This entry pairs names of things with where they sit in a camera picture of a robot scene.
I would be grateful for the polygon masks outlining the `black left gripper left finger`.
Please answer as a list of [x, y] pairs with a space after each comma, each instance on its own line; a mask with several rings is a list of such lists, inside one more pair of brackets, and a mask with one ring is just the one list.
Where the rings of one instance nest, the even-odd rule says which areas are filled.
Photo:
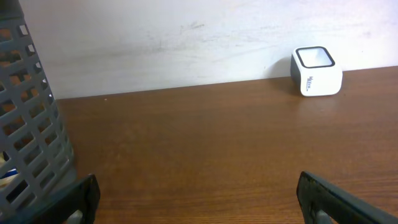
[[99, 202], [98, 181], [94, 174], [89, 174], [42, 201], [22, 209], [1, 224], [94, 223]]

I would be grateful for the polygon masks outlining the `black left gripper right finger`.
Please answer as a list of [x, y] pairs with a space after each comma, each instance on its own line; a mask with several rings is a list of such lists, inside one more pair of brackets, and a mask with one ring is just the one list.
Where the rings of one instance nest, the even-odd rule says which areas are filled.
[[397, 217], [307, 171], [296, 194], [305, 223], [397, 223]]

